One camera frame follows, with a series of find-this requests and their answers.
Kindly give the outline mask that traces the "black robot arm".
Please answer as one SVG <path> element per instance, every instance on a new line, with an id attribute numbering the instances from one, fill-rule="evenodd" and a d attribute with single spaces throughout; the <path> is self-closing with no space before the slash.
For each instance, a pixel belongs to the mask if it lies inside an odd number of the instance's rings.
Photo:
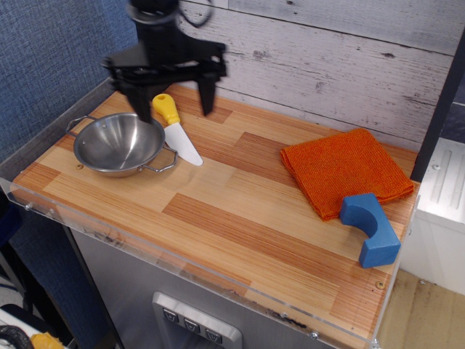
<path id="1" fill-rule="evenodd" d="M 179 28 L 183 15 L 178 1 L 130 1 L 126 11 L 133 20 L 137 43 L 106 57 L 113 88 L 126 96 L 144 122 L 151 119 L 150 101 L 173 83 L 198 85 L 203 113 L 214 109 L 216 84 L 226 76 L 226 46 L 195 39 Z"/>

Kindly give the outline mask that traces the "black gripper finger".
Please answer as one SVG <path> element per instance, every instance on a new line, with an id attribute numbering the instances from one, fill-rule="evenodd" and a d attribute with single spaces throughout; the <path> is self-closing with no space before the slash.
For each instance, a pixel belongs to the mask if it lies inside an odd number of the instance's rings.
<path id="1" fill-rule="evenodd" d="M 146 88 L 123 83 L 121 92 L 126 96 L 126 99 L 139 119 L 145 123 L 150 123 L 152 116 Z"/>
<path id="2" fill-rule="evenodd" d="M 204 73 L 198 78 L 198 91 L 204 116 L 210 114 L 214 108 L 216 82 L 217 75 L 215 73 Z"/>

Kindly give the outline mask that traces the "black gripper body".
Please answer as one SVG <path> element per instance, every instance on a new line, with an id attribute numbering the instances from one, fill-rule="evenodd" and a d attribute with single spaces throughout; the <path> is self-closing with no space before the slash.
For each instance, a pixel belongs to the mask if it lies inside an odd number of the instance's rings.
<path id="1" fill-rule="evenodd" d="M 176 17 L 135 20 L 134 24 L 137 43 L 102 61 L 118 89 L 123 83 L 138 87 L 198 83 L 204 73 L 215 73 L 218 82 L 226 75 L 225 44 L 188 36 Z"/>

